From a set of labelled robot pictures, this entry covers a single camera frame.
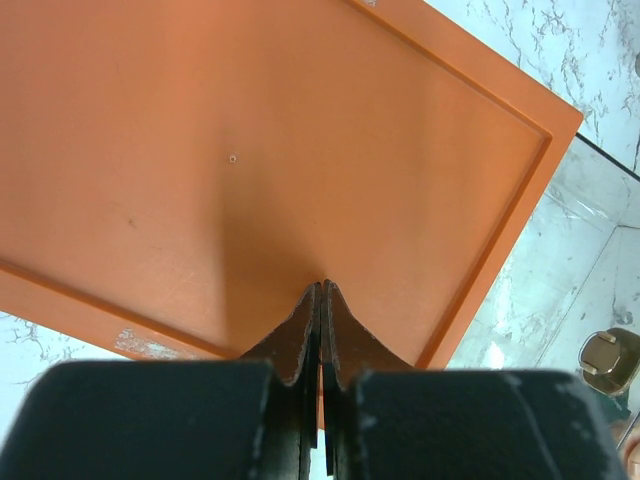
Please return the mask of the clear drawer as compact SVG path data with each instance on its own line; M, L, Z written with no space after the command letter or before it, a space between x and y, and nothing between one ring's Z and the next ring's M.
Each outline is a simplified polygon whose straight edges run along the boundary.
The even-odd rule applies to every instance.
M578 135L448 365L575 372L610 327L639 330L639 174Z

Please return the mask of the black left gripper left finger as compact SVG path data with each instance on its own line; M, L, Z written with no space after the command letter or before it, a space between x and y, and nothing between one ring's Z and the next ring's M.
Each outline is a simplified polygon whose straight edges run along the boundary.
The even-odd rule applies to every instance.
M1 452L5 479L305 479L317 445L320 287L240 358L49 369Z

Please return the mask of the gold lid cream jar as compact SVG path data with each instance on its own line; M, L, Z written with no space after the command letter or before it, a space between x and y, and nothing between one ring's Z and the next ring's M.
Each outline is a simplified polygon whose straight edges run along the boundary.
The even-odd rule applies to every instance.
M639 410L631 408L628 391L618 396L606 396L603 408L627 476L638 479Z

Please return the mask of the orange drawer box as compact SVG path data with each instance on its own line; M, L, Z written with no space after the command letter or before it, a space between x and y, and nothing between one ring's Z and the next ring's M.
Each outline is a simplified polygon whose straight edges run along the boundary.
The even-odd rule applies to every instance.
M422 1L5 1L1 308L232 357L330 279L441 368L581 122Z

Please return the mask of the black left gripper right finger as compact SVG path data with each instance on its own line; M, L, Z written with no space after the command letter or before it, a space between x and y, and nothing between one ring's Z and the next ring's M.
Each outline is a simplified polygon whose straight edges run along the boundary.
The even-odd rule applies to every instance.
M414 368L355 318L332 281L320 316L332 477L626 477L597 401L575 376Z

